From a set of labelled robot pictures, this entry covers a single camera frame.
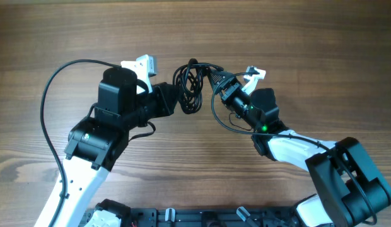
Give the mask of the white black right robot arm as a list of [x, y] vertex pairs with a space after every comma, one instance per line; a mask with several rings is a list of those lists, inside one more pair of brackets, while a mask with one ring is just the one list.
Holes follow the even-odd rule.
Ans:
[[377, 213], [391, 206], [391, 186], [362, 144], [353, 137], [323, 141], [297, 134], [279, 118], [273, 89], [256, 87], [265, 71], [249, 67], [243, 76], [212, 70], [207, 74], [213, 95], [245, 121], [261, 156], [307, 171], [316, 193], [296, 205], [302, 226], [374, 225]]

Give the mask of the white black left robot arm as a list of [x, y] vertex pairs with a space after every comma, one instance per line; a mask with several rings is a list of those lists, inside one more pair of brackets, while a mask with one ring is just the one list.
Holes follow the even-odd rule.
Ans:
[[128, 146], [130, 130], [174, 112], [179, 90], [168, 83], [148, 86], [123, 67], [104, 71], [98, 101], [68, 135], [55, 183], [36, 226], [77, 226], [98, 188]]

